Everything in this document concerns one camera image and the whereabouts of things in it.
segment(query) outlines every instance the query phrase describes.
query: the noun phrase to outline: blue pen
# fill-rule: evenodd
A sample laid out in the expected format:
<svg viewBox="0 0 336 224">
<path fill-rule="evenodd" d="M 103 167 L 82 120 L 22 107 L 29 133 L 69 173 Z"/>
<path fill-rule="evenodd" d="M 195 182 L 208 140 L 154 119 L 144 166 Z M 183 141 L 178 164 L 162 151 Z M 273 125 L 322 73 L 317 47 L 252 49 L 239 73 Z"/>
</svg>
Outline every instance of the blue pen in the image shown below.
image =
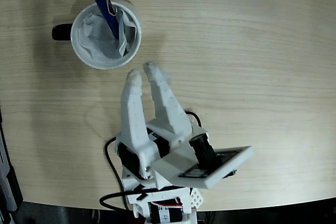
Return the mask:
<svg viewBox="0 0 336 224">
<path fill-rule="evenodd" d="M 117 9 L 111 4 L 110 0 L 95 0 L 104 19 L 109 25 L 113 35 L 119 39 L 119 24 L 117 21 Z"/>
</svg>

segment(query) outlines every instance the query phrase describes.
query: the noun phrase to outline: pen clip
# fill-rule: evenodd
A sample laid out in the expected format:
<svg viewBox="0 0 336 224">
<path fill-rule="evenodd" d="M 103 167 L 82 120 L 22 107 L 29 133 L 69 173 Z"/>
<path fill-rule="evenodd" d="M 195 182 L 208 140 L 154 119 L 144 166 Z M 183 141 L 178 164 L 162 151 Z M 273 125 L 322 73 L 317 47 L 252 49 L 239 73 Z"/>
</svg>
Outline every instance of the pen clip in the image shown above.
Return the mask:
<svg viewBox="0 0 336 224">
<path fill-rule="evenodd" d="M 106 5 L 107 5 L 107 11 L 109 12 L 109 14 L 113 17 L 115 17 L 117 15 L 117 8 L 111 3 L 111 0 L 106 0 Z M 112 8 L 114 9 L 114 13 L 110 10 L 110 5 L 112 6 Z"/>
</svg>

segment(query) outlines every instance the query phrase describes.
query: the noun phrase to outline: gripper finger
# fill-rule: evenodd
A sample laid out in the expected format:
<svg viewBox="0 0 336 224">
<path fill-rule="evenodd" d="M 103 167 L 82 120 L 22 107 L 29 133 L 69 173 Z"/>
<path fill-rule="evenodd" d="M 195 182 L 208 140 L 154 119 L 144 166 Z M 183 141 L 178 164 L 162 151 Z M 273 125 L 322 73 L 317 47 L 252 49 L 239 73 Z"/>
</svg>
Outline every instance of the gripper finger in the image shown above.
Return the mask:
<svg viewBox="0 0 336 224">
<path fill-rule="evenodd" d="M 146 62 L 143 69 L 151 84 L 155 106 L 155 118 L 166 130 L 174 134 L 191 131 L 191 123 L 171 90 L 166 77 L 152 62 Z"/>
<path fill-rule="evenodd" d="M 142 107 L 142 79 L 140 71 L 133 69 L 127 75 L 121 95 L 121 136 L 127 146 L 137 149 L 147 144 L 146 122 Z"/>
</svg>

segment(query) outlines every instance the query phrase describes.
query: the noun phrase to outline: mug handle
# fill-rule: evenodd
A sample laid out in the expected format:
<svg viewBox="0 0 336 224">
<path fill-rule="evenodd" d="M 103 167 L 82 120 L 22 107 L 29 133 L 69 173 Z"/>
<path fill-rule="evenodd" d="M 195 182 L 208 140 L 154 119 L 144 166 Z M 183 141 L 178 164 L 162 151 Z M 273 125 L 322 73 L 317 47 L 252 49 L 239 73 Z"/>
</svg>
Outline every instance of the mug handle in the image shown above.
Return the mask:
<svg viewBox="0 0 336 224">
<path fill-rule="evenodd" d="M 53 40 L 70 40 L 72 24 L 60 24 L 54 26 L 51 31 Z"/>
</svg>

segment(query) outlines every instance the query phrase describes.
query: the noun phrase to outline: wooden table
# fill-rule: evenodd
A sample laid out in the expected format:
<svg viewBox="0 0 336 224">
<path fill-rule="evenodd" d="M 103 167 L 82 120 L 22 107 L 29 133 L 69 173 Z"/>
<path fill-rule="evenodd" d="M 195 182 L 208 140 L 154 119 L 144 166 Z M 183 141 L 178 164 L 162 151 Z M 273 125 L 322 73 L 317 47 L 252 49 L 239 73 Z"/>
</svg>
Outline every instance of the wooden table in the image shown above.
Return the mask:
<svg viewBox="0 0 336 224">
<path fill-rule="evenodd" d="M 142 44 L 110 71 L 50 35 L 93 0 L 0 1 L 0 105 L 26 201 L 101 208 L 101 196 L 119 191 L 103 145 L 120 130 L 127 72 L 148 60 L 172 75 L 215 148 L 254 147 L 236 176 L 203 191 L 200 210 L 336 196 L 336 0 L 128 1 Z M 150 119 L 146 82 L 143 103 Z"/>
</svg>

